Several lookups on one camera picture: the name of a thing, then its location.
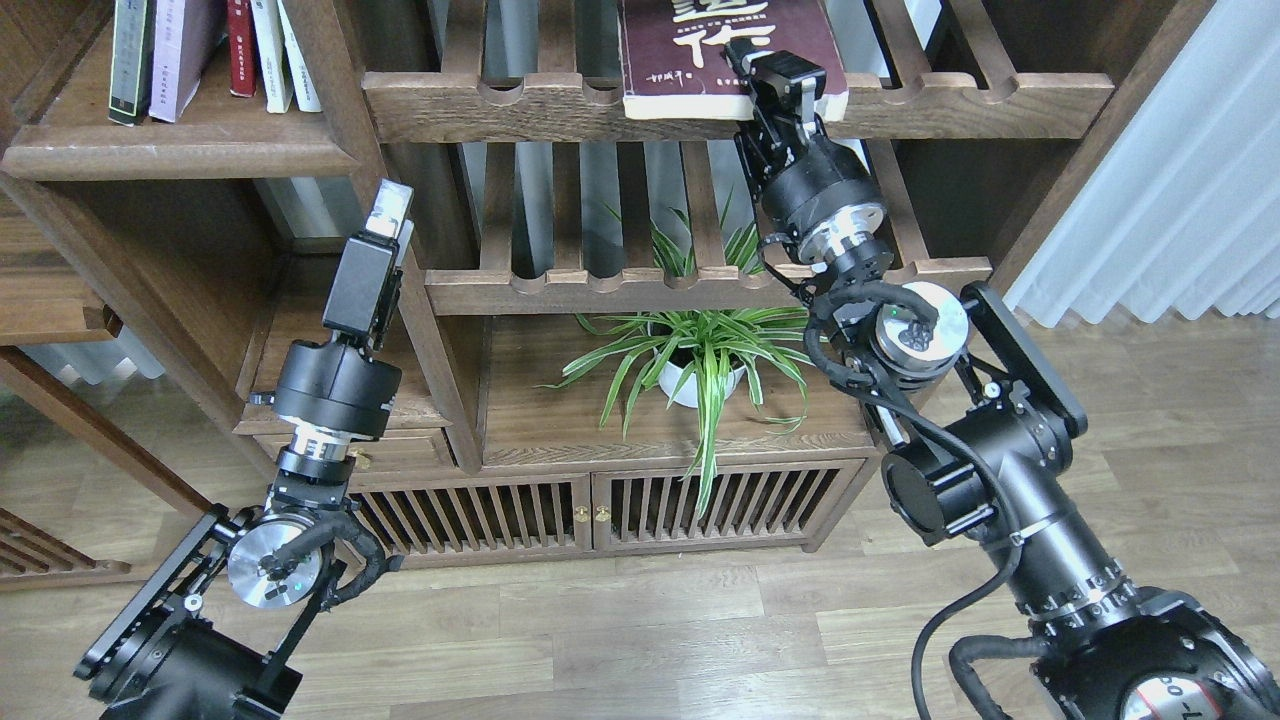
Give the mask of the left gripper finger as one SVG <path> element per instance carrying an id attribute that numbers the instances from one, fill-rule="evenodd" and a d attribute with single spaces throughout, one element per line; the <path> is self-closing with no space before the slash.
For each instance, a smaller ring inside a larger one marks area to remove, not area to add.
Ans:
<path id="1" fill-rule="evenodd" d="M 398 240 L 408 220 L 412 197 L 412 187 L 381 179 L 364 229 L 375 236 Z"/>

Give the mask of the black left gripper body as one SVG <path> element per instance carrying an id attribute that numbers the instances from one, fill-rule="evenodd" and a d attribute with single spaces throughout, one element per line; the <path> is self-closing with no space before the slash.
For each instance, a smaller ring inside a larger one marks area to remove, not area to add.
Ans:
<path id="1" fill-rule="evenodd" d="M 353 441 L 376 441 L 390 419 L 402 372 L 374 359 L 401 292 L 399 245 L 353 234 L 332 284 L 323 324 L 328 342 L 298 340 L 271 392 L 276 415 L 294 425 L 288 451 L 316 461 L 346 459 Z"/>

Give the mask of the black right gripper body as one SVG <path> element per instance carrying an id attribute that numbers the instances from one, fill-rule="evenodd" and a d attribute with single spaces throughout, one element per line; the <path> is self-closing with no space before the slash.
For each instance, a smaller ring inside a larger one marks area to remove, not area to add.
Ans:
<path id="1" fill-rule="evenodd" d="M 748 187 L 796 264 L 887 269 L 876 231 L 886 218 L 878 184 L 849 147 L 826 133 L 817 102 L 827 73 L 792 53 L 736 53 L 753 115 L 735 136 Z"/>

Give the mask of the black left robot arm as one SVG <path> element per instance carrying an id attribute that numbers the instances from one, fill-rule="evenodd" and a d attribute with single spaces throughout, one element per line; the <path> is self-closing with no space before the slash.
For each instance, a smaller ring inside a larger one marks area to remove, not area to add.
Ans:
<path id="1" fill-rule="evenodd" d="M 384 179 L 347 241 L 323 311 L 330 337 L 294 342 L 252 397 L 292 425 L 262 503 L 207 510 L 74 674 L 105 719 L 279 719 L 314 619 L 401 565 L 358 520 L 353 445 L 380 439 L 401 370 L 375 359 L 401 292 L 413 191 Z"/>

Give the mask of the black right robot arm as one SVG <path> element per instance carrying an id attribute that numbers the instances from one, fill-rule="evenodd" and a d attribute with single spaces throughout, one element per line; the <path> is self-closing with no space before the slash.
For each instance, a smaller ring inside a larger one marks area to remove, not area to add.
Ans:
<path id="1" fill-rule="evenodd" d="M 817 269 L 788 282 L 809 313 L 806 355 L 884 439 L 881 475 L 900 518 L 928 544 L 974 539 L 997 568 L 916 638 L 918 715 L 929 717 L 929 638 L 1006 585 L 1029 635 L 969 635 L 948 652 L 983 719 L 1005 711 L 979 659 L 1029 659 L 1065 719 L 1275 719 L 1277 683 L 1247 644 L 1189 594 L 1135 585 L 1060 486 L 1087 415 L 1002 299 L 982 281 L 957 292 L 887 281 L 881 192 L 817 113 L 826 70 L 746 40 L 724 55 L 753 105 L 735 142 L 774 228 L 765 242 Z"/>

